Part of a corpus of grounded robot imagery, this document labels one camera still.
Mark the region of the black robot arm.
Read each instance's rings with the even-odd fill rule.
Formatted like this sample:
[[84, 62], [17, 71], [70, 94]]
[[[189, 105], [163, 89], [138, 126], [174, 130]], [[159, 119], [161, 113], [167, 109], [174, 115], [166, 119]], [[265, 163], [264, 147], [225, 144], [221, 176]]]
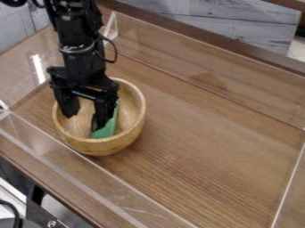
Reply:
[[94, 0], [44, 0], [51, 24], [59, 36], [64, 65], [50, 67], [51, 88], [63, 115], [78, 115], [80, 99], [92, 101], [91, 129], [102, 129], [115, 115], [118, 83], [106, 75], [106, 65], [116, 58], [104, 56], [100, 34], [103, 15]]

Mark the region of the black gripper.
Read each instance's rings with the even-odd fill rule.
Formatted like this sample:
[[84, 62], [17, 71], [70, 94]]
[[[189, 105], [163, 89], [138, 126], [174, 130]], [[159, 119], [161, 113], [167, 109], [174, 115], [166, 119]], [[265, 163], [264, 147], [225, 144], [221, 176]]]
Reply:
[[106, 75], [106, 64], [115, 63], [116, 58], [106, 58], [103, 44], [62, 45], [59, 51], [64, 65], [47, 69], [55, 99], [67, 118], [80, 110], [79, 97], [95, 100], [91, 121], [95, 132], [106, 127], [115, 115], [119, 85]]

